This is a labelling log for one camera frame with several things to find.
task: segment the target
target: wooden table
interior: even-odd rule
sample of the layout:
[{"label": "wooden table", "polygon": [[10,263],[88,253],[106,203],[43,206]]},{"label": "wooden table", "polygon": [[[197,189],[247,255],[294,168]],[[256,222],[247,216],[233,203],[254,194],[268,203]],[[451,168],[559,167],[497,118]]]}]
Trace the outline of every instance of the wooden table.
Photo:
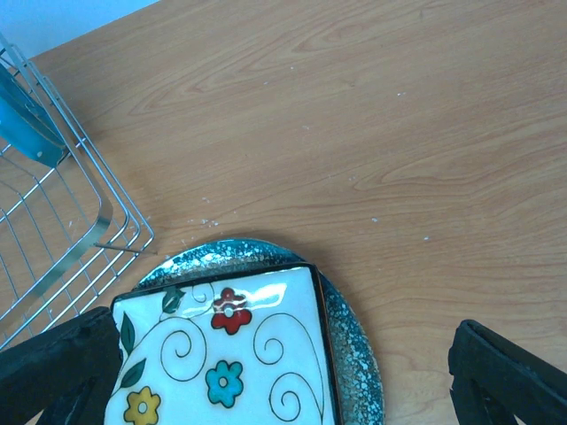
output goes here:
[{"label": "wooden table", "polygon": [[456,423],[466,318],[567,369],[565,16],[162,0],[42,55],[157,232],[100,304],[187,246],[258,237],[350,300],[392,425]]}]

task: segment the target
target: round plate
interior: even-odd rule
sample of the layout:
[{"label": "round plate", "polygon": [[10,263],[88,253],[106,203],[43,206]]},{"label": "round plate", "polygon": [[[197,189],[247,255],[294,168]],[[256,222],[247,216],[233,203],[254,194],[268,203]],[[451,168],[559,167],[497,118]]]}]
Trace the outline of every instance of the round plate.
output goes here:
[{"label": "round plate", "polygon": [[[272,243],[255,239],[226,239],[205,243],[168,259],[153,269],[134,290],[216,274],[262,269],[305,261]],[[330,341],[345,425],[383,425],[384,396],[378,365],[369,340],[353,310],[321,274]]]}]

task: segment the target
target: ceramic dish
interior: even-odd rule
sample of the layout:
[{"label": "ceramic dish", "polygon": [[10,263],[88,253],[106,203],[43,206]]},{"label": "ceramic dish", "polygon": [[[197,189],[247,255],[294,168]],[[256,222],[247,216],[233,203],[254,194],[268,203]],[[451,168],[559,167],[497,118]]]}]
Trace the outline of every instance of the ceramic dish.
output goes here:
[{"label": "ceramic dish", "polygon": [[113,301],[123,365],[106,425],[341,425],[322,286],[306,263]]},{"label": "ceramic dish", "polygon": [[[249,272],[299,261],[304,259],[272,243],[252,239],[216,241],[168,259],[148,273],[135,290],[157,288],[200,277]],[[343,423],[383,425],[382,382],[368,338],[342,295],[323,274],[320,274],[320,280],[327,310],[330,343],[334,351]]]}]

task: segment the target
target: wire rack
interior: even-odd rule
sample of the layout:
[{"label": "wire rack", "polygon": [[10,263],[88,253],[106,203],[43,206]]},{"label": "wire rack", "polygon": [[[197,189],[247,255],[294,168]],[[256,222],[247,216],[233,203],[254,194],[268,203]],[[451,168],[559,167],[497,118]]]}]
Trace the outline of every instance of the wire rack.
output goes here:
[{"label": "wire rack", "polygon": [[0,138],[0,350],[87,310],[153,240],[49,78],[0,34],[0,62],[65,140],[49,168]]}]

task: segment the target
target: yellow flower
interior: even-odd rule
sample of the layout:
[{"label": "yellow flower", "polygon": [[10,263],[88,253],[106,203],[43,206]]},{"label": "yellow flower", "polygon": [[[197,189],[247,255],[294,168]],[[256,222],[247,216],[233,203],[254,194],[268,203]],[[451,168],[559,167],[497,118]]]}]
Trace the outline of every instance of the yellow flower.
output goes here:
[{"label": "yellow flower", "polygon": [[150,387],[143,387],[140,392],[130,392],[127,397],[128,409],[124,412],[124,421],[134,425],[155,425],[158,423],[159,395],[151,394]]}]

